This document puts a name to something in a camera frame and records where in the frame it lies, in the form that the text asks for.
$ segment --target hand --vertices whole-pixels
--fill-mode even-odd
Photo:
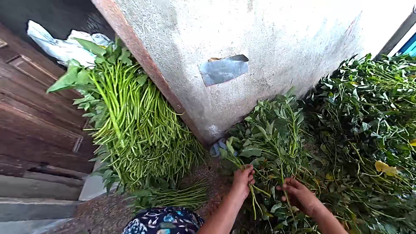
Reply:
[[[244,165],[244,171],[238,169],[234,172],[234,181],[233,186],[231,187],[231,192],[234,192],[239,197],[246,199],[250,189],[248,188],[248,184],[254,184],[254,170],[253,165]]]
[[[276,189],[282,190],[279,185],[276,186]],[[290,204],[310,217],[316,217],[322,209],[326,210],[326,207],[317,199],[315,194],[294,178],[286,178],[283,189],[288,193]],[[285,196],[282,196],[282,201],[286,201]]]

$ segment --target white plastic bag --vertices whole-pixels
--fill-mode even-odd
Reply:
[[[107,47],[111,40],[104,34],[72,30],[68,38],[55,39],[40,24],[29,20],[27,23],[27,35],[32,38],[48,55],[56,58],[59,64],[68,65],[68,61],[75,59],[85,67],[94,66],[96,55],[84,49],[75,39],[81,38]]]

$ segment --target white painted wall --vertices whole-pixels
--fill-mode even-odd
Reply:
[[[376,55],[413,0],[116,0],[209,142],[258,99],[304,93],[358,53]],[[244,54],[249,72],[205,87],[198,65]]]

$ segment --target blue floral fabric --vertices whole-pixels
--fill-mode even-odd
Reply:
[[[204,220],[184,207],[157,207],[139,212],[123,234],[193,234]]]

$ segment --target leafy vegetable bundle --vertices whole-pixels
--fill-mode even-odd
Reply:
[[[277,95],[273,101],[258,101],[244,123],[229,130],[231,137],[226,142],[227,150],[220,149],[221,157],[239,167],[253,164],[256,183],[251,189],[251,204],[246,207],[250,211],[247,218],[267,222],[253,225],[250,220],[241,233],[316,230],[303,213],[296,213],[290,203],[280,201],[286,193],[279,195],[275,191],[275,186],[282,185],[284,178],[290,176],[297,176],[306,184],[314,183],[302,145],[303,119],[296,97],[288,93]]]
[[[87,130],[100,145],[96,159],[102,161],[99,171],[107,189],[120,182],[120,191],[152,186],[151,196],[162,190],[170,194],[168,189],[176,188],[178,179],[202,160],[205,150],[140,65],[133,64],[118,38],[107,48],[77,40],[97,55],[95,65],[83,67],[72,60],[48,92],[76,88],[83,94],[74,104],[87,111],[84,116],[94,125]],[[200,197],[204,191],[192,190]],[[142,197],[140,207],[149,206],[150,200]]]
[[[236,233],[317,231],[309,217],[279,201],[273,187],[289,176],[351,233],[416,232],[416,59],[370,58],[344,61],[304,101],[289,95],[259,101],[230,129],[222,157],[254,164],[255,186],[271,194],[254,191],[258,207],[247,202],[245,214],[252,219],[260,211],[261,219],[242,222]]]
[[[327,156],[322,199],[355,232],[416,231],[415,62],[351,58],[306,98],[309,130]]]

